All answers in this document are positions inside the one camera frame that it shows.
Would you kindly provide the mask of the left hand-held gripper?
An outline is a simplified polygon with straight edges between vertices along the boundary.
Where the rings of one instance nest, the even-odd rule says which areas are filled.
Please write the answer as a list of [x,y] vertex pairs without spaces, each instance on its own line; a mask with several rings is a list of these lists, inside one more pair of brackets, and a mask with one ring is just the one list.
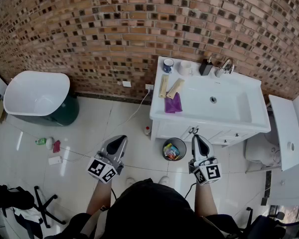
[[95,157],[91,157],[86,171],[102,183],[109,183],[115,176],[120,175],[124,167],[121,158],[126,152],[127,144],[128,137],[124,135],[107,139]]

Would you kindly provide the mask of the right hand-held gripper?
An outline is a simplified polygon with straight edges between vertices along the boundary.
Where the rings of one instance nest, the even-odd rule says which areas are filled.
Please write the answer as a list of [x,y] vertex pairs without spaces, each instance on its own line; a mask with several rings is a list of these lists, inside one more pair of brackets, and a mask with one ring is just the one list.
[[199,185],[212,184],[222,178],[221,164],[216,157],[210,157],[213,153],[212,144],[204,137],[195,134],[191,140],[192,155],[194,159],[206,158],[195,161],[192,159],[189,164],[189,173],[193,174]]

